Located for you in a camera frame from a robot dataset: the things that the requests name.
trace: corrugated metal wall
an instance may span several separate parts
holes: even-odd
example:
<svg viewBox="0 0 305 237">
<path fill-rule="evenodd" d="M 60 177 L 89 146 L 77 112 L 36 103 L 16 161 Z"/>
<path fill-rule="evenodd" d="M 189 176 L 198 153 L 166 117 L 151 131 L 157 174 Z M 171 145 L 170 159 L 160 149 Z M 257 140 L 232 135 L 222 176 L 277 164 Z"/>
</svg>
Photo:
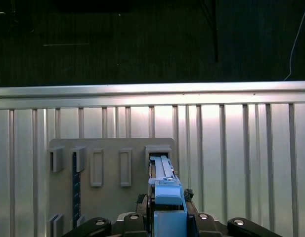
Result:
<svg viewBox="0 0 305 237">
<path fill-rule="evenodd" d="M 51 139 L 128 137 L 174 138 L 199 211 L 305 237 L 305 103 L 289 102 L 0 110 L 0 237 L 45 236 Z"/>
</svg>

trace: metal panel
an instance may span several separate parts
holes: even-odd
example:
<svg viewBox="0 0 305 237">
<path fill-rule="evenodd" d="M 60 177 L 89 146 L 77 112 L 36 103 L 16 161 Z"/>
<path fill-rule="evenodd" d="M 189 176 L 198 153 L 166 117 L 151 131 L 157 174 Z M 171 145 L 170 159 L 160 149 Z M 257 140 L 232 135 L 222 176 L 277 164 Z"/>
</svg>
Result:
<svg viewBox="0 0 305 237">
<path fill-rule="evenodd" d="M 288 104 L 271 105 L 275 231 L 293 236 Z"/>
<path fill-rule="evenodd" d="M 257 109 L 257 133 L 258 133 L 258 159 L 260 162 L 260 202 L 261 202 L 261 224 L 270 228 L 269 215 L 269 173 L 268 173 L 268 152 L 267 152 L 267 125 L 266 125 L 266 106 L 258 105 Z"/>
<path fill-rule="evenodd" d="M 193 190 L 193 202 L 198 210 L 203 210 L 203 176 L 201 159 L 200 110 L 195 105 L 188 106 L 187 145 L 189 162 L 189 187 Z"/>
<path fill-rule="evenodd" d="M 131 137 L 149 137 L 149 107 L 131 107 Z"/>
<path fill-rule="evenodd" d="M 107 108 L 106 110 L 106 134 L 107 138 L 116 138 L 117 137 L 117 120 L 116 120 L 116 108 Z"/>
<path fill-rule="evenodd" d="M 102 138 L 102 108 L 84 108 L 84 138 Z"/>
<path fill-rule="evenodd" d="M 119 107 L 117 108 L 117 137 L 126 138 L 126 129 L 126 108 Z"/>
<path fill-rule="evenodd" d="M 189 185 L 189 162 L 187 152 L 187 119 L 186 106 L 177 107 L 178 120 L 178 174 L 182 185 L 190 188 Z"/>
<path fill-rule="evenodd" d="M 154 107 L 155 137 L 174 137 L 172 106 Z"/>
<path fill-rule="evenodd" d="M 46 150 L 48 145 L 48 114 L 47 110 L 37 111 L 37 199 L 38 199 L 38 209 L 37 209 L 37 230 L 38 237 L 44 237 L 46 232 L 46 222 L 47 222 L 47 183 L 48 173 L 46 165 Z"/>
<path fill-rule="evenodd" d="M 9 111 L 0 111 L 0 236 L 9 237 Z"/>
<path fill-rule="evenodd" d="M 172 137 L 200 211 L 305 236 L 305 82 L 0 88 L 0 109 L 0 236 L 45 237 L 52 138 L 105 136 Z"/>
<path fill-rule="evenodd" d="M 305 236 L 305 104 L 295 105 L 299 234 Z"/>
<path fill-rule="evenodd" d="M 248 132 L 249 132 L 249 143 L 248 143 L 248 156 L 245 159 L 248 160 L 249 168 L 249 196 L 247 204 L 249 211 L 249 217 L 253 222 L 261 225 L 261 195 L 260 195 L 260 157 L 258 153 L 258 106 L 248 106 Z"/>
<path fill-rule="evenodd" d="M 204 212 L 225 220 L 219 105 L 202 106 L 202 138 Z"/>
<path fill-rule="evenodd" d="M 244 126 L 242 105 L 226 105 L 227 217 L 245 216 Z"/>
<path fill-rule="evenodd" d="M 57 124 L 60 126 L 59 138 L 78 138 L 79 109 L 61 109 L 58 112 L 60 121 L 60 124 Z"/>
<path fill-rule="evenodd" d="M 14 115 L 15 237 L 34 236 L 33 111 Z"/>
</svg>

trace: dark floor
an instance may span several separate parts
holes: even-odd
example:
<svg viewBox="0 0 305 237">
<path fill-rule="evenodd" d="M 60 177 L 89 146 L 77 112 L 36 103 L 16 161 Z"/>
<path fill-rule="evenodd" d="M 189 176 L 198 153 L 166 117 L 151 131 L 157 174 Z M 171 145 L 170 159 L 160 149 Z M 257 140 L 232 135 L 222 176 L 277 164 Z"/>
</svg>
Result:
<svg viewBox="0 0 305 237">
<path fill-rule="evenodd" d="M 219 62 L 198 0 L 137 0 L 130 12 L 30 5 L 35 31 L 0 16 L 0 86 L 267 81 L 289 73 L 305 0 L 218 0 Z M 44 46 L 48 44 L 84 44 Z M 305 80 L 305 20 L 292 76 Z"/>
</svg>

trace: screw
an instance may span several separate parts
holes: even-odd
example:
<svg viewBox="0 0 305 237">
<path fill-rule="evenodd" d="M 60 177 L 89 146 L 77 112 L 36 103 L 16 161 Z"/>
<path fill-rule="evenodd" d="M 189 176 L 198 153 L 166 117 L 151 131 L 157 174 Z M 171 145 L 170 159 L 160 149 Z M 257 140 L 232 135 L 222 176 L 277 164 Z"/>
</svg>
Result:
<svg viewBox="0 0 305 237">
<path fill-rule="evenodd" d="M 206 220 L 208 218 L 207 215 L 205 214 L 200 214 L 199 217 L 202 219 L 202 220 Z"/>
<path fill-rule="evenodd" d="M 138 216 L 137 215 L 133 215 L 133 216 L 131 216 L 131 219 L 132 220 L 136 220 L 136 219 L 138 219 Z"/>
<path fill-rule="evenodd" d="M 244 222 L 242 220 L 234 220 L 234 223 L 236 223 L 238 226 L 244 225 Z"/>
<path fill-rule="evenodd" d="M 103 222 L 103 221 L 97 221 L 95 224 L 96 224 L 97 226 L 101 226 L 101 225 L 104 225 L 105 222 Z"/>
</svg>

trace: blue plastic part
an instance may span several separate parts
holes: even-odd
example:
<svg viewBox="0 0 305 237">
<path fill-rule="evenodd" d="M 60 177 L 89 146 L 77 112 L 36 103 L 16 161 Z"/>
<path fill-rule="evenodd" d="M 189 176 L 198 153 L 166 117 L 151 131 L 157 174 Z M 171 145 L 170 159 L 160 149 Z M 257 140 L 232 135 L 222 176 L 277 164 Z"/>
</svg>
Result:
<svg viewBox="0 0 305 237">
<path fill-rule="evenodd" d="M 181 183 L 173 174 L 173 166 L 166 156 L 151 157 L 156 167 L 156 178 L 149 179 L 155 185 L 155 203 L 163 205 L 182 205 Z"/>
<path fill-rule="evenodd" d="M 183 187 L 173 166 L 166 156 L 151 157 L 155 162 L 156 178 L 150 178 L 149 184 L 155 185 L 155 204 L 182 205 L 180 211 L 154 212 L 154 237 L 186 237 L 187 208 Z"/>
</svg>

